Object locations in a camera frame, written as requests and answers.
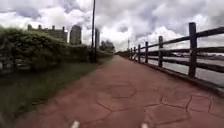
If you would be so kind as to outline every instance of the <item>water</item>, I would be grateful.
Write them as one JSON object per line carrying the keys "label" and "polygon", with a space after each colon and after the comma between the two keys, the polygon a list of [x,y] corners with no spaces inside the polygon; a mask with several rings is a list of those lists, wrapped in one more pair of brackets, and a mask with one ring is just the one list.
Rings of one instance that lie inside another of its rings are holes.
{"label": "water", "polygon": [[[176,60],[184,60],[188,61],[188,58],[178,58],[178,57],[166,57],[167,59],[176,59]],[[221,60],[204,60],[204,59],[198,59],[197,62],[201,63],[207,63],[207,64],[216,64],[216,65],[224,65],[224,61]],[[153,65],[158,65],[157,61],[154,60],[149,60],[150,64]],[[166,69],[171,69],[183,74],[188,73],[188,66],[183,66],[179,64],[172,64],[172,63],[163,63],[163,67]],[[196,70],[196,77],[202,80],[210,81],[215,84],[219,84],[224,87],[224,74],[223,73],[218,73],[214,71],[209,71],[209,70],[204,70],[201,68],[197,68]]]}

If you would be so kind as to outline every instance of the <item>hedge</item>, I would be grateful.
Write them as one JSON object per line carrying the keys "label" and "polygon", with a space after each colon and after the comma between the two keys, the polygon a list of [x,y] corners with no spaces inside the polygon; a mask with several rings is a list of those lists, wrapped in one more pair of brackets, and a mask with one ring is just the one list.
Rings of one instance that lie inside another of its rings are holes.
{"label": "hedge", "polygon": [[116,54],[119,56],[122,56],[122,57],[126,57],[126,58],[128,58],[131,55],[131,53],[128,51],[119,51]]}
{"label": "hedge", "polygon": [[[45,33],[0,28],[0,52],[13,61],[14,69],[26,67],[37,70],[63,61],[87,62],[90,48],[86,45],[72,46]],[[112,55],[98,50],[100,58]]]}

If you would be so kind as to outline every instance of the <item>tree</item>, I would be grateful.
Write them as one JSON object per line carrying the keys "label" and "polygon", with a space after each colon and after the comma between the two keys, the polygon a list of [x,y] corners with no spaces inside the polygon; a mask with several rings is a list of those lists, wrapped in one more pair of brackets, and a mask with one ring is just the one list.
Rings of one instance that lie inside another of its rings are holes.
{"label": "tree", "polygon": [[114,47],[114,44],[112,42],[107,40],[107,41],[102,41],[101,42],[100,50],[106,51],[106,52],[109,52],[109,53],[114,53],[115,52],[115,47]]}

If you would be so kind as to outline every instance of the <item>brick pavement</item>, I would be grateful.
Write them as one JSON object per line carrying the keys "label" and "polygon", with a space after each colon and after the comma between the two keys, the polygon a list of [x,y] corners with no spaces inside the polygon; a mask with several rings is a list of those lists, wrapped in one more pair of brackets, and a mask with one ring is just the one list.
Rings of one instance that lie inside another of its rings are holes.
{"label": "brick pavement", "polygon": [[149,67],[114,57],[60,91],[16,128],[223,128],[224,100]]}

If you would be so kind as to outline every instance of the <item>cloud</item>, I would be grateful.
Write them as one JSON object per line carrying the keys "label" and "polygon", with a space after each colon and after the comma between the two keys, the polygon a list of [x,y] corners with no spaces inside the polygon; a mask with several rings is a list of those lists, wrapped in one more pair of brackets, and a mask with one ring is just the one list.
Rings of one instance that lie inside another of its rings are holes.
{"label": "cloud", "polygon": [[[83,28],[83,42],[91,43],[93,0],[0,0],[0,25],[26,28],[65,26]],[[156,43],[188,35],[188,23],[196,22],[198,31],[224,24],[224,2],[221,0],[96,0],[96,27],[101,40],[111,40],[117,50],[149,41]],[[220,45],[222,36],[199,40],[201,46]],[[188,47],[187,43],[172,45]]]}

